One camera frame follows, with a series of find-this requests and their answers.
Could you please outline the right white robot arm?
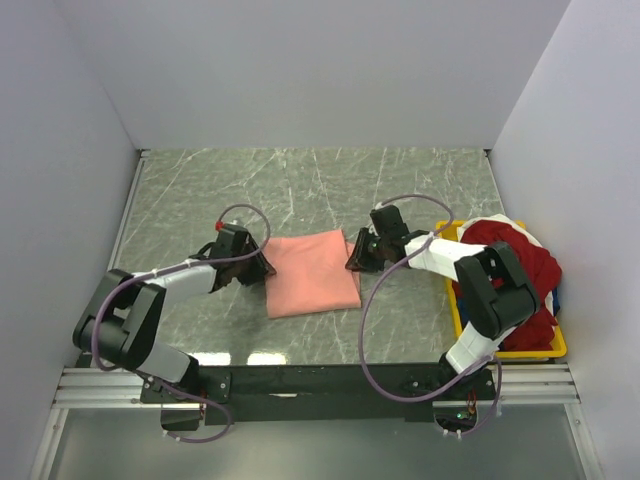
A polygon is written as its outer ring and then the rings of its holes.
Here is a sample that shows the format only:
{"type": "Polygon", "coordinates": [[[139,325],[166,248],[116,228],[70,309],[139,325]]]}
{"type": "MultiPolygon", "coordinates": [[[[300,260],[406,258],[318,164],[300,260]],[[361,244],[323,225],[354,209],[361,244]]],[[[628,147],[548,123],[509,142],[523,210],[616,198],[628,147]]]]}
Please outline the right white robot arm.
{"type": "Polygon", "coordinates": [[[373,292],[403,267],[440,275],[458,284],[468,321],[437,364],[439,387],[422,396],[400,397],[384,390],[370,372],[364,354],[366,320],[362,319],[358,355],[366,379],[378,393],[402,403],[432,400],[442,394],[452,399],[464,397],[474,386],[473,374],[491,362],[503,340],[539,310],[534,285],[508,244],[464,244],[442,238],[441,232],[452,225],[452,219],[434,231],[411,231],[392,204],[373,209],[370,219],[372,226],[360,229],[346,268],[380,272],[373,292]]]}

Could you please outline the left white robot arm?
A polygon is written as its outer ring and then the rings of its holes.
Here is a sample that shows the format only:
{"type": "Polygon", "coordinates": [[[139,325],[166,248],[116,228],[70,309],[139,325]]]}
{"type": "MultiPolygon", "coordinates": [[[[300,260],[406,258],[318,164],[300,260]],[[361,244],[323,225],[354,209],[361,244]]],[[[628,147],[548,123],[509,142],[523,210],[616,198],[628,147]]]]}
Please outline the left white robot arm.
{"type": "Polygon", "coordinates": [[[247,229],[220,222],[216,240],[177,265],[146,273],[108,271],[76,324],[72,342],[105,368],[144,373],[163,381],[176,401],[189,401],[204,388],[199,362],[157,339],[163,311],[234,280],[251,286],[275,274],[247,229]]]}

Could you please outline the pink t shirt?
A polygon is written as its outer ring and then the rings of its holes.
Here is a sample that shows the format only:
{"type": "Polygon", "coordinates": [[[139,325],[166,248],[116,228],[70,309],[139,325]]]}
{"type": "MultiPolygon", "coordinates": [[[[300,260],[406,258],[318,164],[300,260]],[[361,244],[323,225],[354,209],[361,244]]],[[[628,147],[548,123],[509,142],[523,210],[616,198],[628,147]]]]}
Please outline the pink t shirt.
{"type": "Polygon", "coordinates": [[[341,230],[270,239],[263,250],[275,269],[265,282],[268,317],[359,309],[360,276],[346,268],[353,248],[341,230]]]}

